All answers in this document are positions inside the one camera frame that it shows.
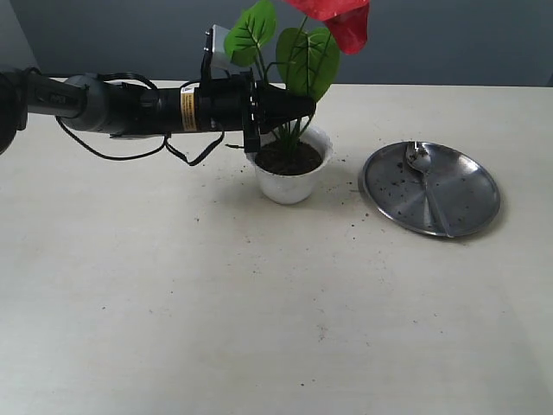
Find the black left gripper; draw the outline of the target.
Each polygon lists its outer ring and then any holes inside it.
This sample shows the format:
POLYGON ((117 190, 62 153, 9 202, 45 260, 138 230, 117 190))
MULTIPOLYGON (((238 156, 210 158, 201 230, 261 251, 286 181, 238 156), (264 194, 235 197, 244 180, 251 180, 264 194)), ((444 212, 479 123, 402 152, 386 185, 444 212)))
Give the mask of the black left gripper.
POLYGON ((260 132, 313 116, 316 102, 309 96, 256 84, 252 72, 225 78, 204 78, 189 86, 163 88, 155 106, 156 133, 241 131, 244 153, 261 148, 260 132))

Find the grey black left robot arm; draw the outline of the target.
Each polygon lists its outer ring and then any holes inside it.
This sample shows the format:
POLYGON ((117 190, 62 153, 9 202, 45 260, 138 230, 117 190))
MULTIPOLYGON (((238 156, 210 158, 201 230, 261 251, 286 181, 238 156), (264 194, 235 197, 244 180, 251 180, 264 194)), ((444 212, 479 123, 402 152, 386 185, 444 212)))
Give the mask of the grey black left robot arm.
POLYGON ((137 73, 86 73, 54 80, 34 67, 1 72, 1 149, 7 150, 30 113, 56 118, 76 131, 135 139, 174 134, 240 131, 247 153, 278 126, 312 116, 316 103, 254 79, 250 72, 161 88, 137 73))

